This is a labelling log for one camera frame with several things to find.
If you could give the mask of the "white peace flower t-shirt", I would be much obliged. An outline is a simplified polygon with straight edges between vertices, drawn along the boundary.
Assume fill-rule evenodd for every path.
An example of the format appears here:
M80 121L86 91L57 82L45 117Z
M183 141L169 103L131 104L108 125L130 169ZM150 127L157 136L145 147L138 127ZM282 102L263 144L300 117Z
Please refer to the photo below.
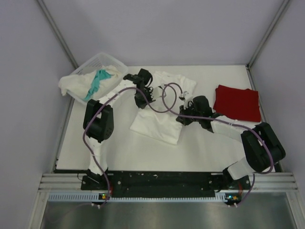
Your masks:
M192 94L197 82L180 74L170 74L162 71L153 73L152 87L177 83L182 90ZM150 107L139 109L130 130L146 137L176 145L183 125L176 121L176 116L170 112L156 113Z

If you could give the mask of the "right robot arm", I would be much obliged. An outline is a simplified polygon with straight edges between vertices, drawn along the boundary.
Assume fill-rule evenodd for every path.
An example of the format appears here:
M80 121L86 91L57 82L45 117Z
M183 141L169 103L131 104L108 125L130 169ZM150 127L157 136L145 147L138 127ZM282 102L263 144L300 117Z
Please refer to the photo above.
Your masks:
M179 107L176 120L184 127L196 127L196 140L200 137L211 139L215 136L213 146L221 140L225 143L231 141L240 144L241 158L221 171L222 174L216 181L217 189L232 189L242 178L271 172L276 163L285 158L284 147L267 122L246 124L222 113L213 112L208 99L203 95L191 97L183 93L179 98L183 104Z

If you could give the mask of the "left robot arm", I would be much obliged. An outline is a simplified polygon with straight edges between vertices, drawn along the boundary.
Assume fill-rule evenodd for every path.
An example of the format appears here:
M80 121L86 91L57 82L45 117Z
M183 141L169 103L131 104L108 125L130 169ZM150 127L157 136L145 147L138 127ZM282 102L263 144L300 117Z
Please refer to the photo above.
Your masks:
M114 131L114 109L122 105L129 96L134 97L135 105L140 109L154 102L156 96L153 92L157 90L150 87L152 81L152 74L146 69L140 69L135 75L124 76L121 83L102 98L87 102L82 139L91 156L88 175L93 176L91 183L97 189L103 189L108 184L105 175L108 165L106 154L102 152L102 143Z

